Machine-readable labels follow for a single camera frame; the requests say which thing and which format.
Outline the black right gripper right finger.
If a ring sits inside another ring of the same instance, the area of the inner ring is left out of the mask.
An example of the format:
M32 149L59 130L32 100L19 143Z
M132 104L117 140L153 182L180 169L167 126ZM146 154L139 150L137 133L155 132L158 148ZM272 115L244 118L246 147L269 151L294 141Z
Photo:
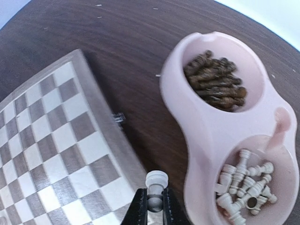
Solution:
M175 193L168 187L163 190L163 224L191 225Z

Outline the pink double bowl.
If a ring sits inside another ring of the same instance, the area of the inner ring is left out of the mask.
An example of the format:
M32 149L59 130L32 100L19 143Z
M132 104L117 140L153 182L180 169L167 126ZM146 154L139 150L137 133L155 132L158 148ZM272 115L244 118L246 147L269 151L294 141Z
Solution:
M235 112L221 111L204 102L184 76L183 67L206 50L237 66L236 76L242 79L247 96L244 106ZM274 164L270 188L277 202L265 205L256 216L246 211L241 214L249 225L282 225L293 210L299 190L297 118L276 92L255 52L224 33L192 33L166 59L160 91L187 143L184 203L191 222L228 224L217 209L214 188L223 165L237 162L238 150L246 148L252 152L249 166L263 161Z

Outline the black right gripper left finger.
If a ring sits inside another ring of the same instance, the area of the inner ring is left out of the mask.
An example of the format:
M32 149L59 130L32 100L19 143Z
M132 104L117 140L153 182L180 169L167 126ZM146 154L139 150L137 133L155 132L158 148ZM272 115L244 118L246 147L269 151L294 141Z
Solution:
M121 222L121 225L147 225L147 189L137 189L134 198Z

